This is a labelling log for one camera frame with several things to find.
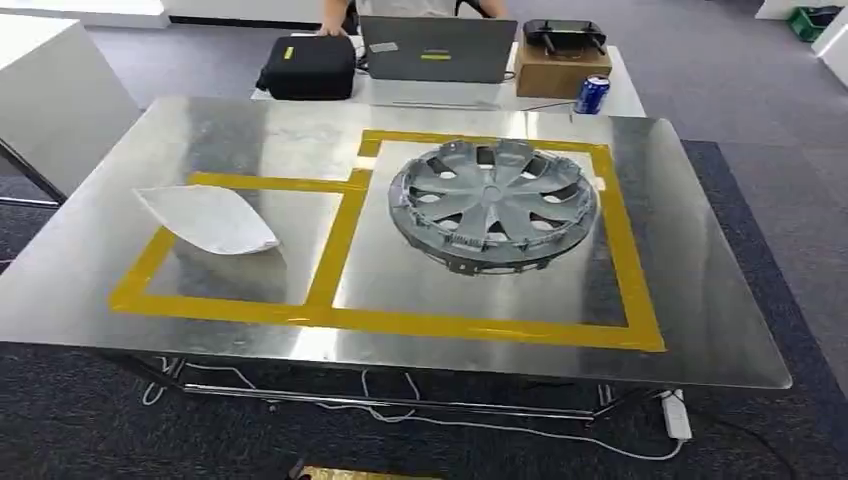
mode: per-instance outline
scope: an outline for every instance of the silver hubcap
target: silver hubcap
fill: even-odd
[[[410,161],[389,196],[415,247],[469,274],[544,267],[589,233],[597,211],[576,163],[517,140],[446,143]]]

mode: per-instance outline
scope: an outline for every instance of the power strip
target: power strip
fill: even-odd
[[[692,428],[689,426],[686,404],[683,403],[683,390],[666,390],[662,393],[662,402],[668,436],[677,440],[691,440]]]

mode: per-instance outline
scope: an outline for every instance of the cardboard box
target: cardboard box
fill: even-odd
[[[589,75],[609,75],[609,55],[595,49],[563,56],[548,56],[544,48],[524,43],[515,57],[516,95],[519,97],[577,98]]]

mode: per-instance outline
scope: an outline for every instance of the laptop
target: laptop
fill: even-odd
[[[368,72],[385,80],[501,83],[518,22],[453,17],[359,19]]]

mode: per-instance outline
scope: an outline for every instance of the yellow tape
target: yellow tape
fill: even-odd
[[[438,144],[455,139],[475,143],[491,143],[497,140],[495,137],[366,130],[362,134],[359,155],[376,158],[384,141]],[[531,140],[530,143],[545,150],[591,154],[595,173],[604,180],[607,187],[599,193],[601,211],[627,316],[626,327],[332,308],[371,179],[371,170],[365,168],[355,168],[347,181],[262,178],[202,172],[192,175],[190,179],[193,183],[229,188],[299,190],[343,195],[304,305],[145,294],[147,284],[174,243],[173,234],[160,229],[118,284],[110,298],[111,306],[120,312],[154,316],[343,328],[401,335],[665,351],[609,148],[606,145],[545,140]]]
[[[371,180],[370,170],[354,170],[350,176],[350,183],[362,187],[362,190],[348,192],[342,197],[339,211],[327,244],[324,245],[324,254],[318,262],[315,278],[309,287],[306,296],[306,305],[332,305],[336,297],[336,289],[342,278],[347,254],[356,232],[356,224],[359,223],[359,214],[365,203],[365,189]]]
[[[124,275],[112,292],[109,302],[113,309],[122,310],[139,298],[144,298],[144,289],[156,274],[156,269],[165,261],[176,237],[170,230],[160,227],[147,244],[135,265]]]
[[[607,243],[615,265],[615,275],[618,279],[618,289],[621,292],[621,302],[627,317],[627,326],[631,333],[645,344],[653,344],[665,350],[665,344],[657,324],[651,294],[645,282],[642,262],[636,249],[636,239],[630,228],[630,217],[618,176],[615,174],[615,163],[609,148],[604,145],[592,152],[592,165],[595,174],[604,179],[606,189],[598,192],[601,197],[601,212],[604,216]]]

